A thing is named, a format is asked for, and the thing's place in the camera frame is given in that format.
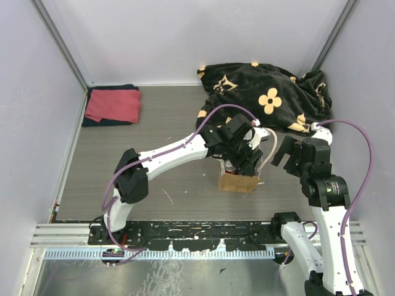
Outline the red cola can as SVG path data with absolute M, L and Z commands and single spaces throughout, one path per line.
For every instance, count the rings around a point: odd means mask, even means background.
M 238 174 L 238 169 L 230 161 L 227 160 L 226 162 L 224 162 L 223 165 L 224 165 L 225 173 L 233 174 L 233 175 Z

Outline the burlap canvas cat-print bag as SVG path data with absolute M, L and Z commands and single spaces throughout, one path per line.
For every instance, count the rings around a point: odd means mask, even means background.
M 252 193 L 254 189 L 260 184 L 260 175 L 263 167 L 274 156 L 278 145 L 278 137 L 276 132 L 270 128 L 266 128 L 273 137 L 273 146 L 270 153 L 266 157 L 262 157 L 256 167 L 254 176 L 233 175 L 225 173 L 224 161 L 220 160 L 220 170 L 218 177 L 218 189 L 220 191 Z

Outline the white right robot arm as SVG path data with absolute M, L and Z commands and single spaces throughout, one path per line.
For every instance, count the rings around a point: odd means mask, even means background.
M 299 178 L 315 217 L 321 249 L 317 250 L 294 212 L 271 219 L 273 240 L 286 242 L 305 276 L 306 295 L 370 295 L 360 279 L 350 234 L 351 201 L 346 181 L 332 173 L 330 139 L 312 136 L 303 141 L 286 136 L 274 155 L 278 166 L 285 155 L 285 171 Z

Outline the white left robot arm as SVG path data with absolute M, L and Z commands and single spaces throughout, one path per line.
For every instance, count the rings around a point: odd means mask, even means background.
M 104 193 L 105 198 L 112 200 L 102 203 L 102 238 L 109 244 L 118 244 L 133 205 L 148 196 L 149 182 L 172 168 L 212 157 L 229 164 L 242 176 L 255 176 L 263 156 L 260 143 L 269 135 L 257 120 L 238 114 L 220 126 L 204 122 L 186 138 L 167 146 L 145 152 L 126 150 Z

